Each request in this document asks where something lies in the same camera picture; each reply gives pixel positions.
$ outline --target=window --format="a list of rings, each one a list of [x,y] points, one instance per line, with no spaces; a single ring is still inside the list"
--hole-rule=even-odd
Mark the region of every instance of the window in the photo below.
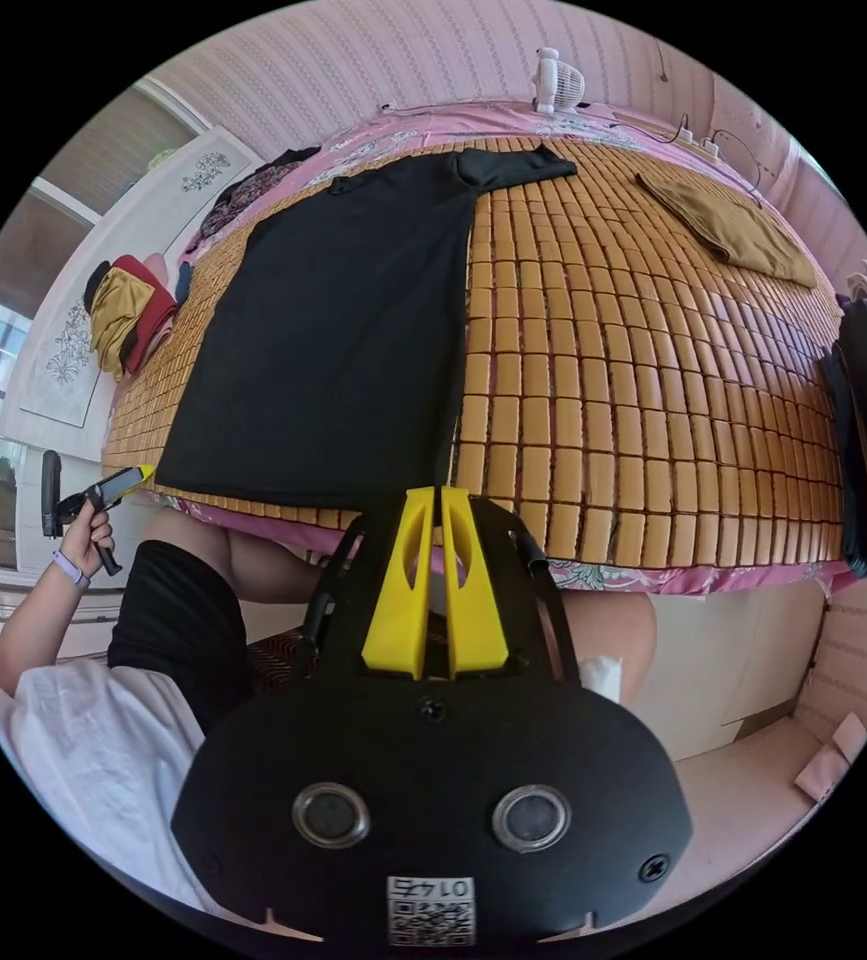
[[[172,97],[159,85],[141,81],[109,103],[50,161],[3,225],[0,413],[32,321],[77,247],[137,180],[201,132],[189,118],[178,119],[188,110],[185,105],[174,116],[168,106]],[[0,568],[14,571],[24,453],[22,444],[0,436]]]

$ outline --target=red cloth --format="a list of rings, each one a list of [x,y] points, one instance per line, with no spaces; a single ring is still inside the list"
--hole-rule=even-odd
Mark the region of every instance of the red cloth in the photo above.
[[[147,356],[147,348],[154,340],[160,328],[176,311],[176,300],[173,294],[160,283],[148,267],[140,263],[136,257],[126,254],[113,261],[114,267],[119,267],[132,274],[138,280],[148,283],[153,288],[153,296],[146,305],[136,324],[136,344],[126,358],[124,367],[127,373],[135,374]]]

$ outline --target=purple watch strap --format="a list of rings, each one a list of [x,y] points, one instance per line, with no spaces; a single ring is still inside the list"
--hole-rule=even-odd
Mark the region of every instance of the purple watch strap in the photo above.
[[[90,578],[83,571],[67,560],[59,550],[53,551],[53,562],[77,585],[89,586]]]

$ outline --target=bamboo mat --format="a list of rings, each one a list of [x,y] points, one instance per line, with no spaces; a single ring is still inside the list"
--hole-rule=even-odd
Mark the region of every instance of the bamboo mat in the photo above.
[[[490,138],[417,152],[540,142]],[[645,153],[546,142],[578,176],[497,190],[477,204],[451,482],[517,511],[557,559],[631,568],[839,559],[839,462],[815,363],[837,332],[828,282],[820,274],[807,290],[715,260],[633,183],[639,171],[675,172],[736,198],[710,178]],[[112,417],[105,466],[158,462],[250,229],[197,263],[173,334]],[[352,518],[155,489],[333,529]]]

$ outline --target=black shirt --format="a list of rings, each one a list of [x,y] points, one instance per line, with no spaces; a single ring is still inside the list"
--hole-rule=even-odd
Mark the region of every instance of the black shirt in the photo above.
[[[575,173],[543,146],[411,156],[261,221],[217,301],[158,482],[358,510],[444,483],[476,200]]]

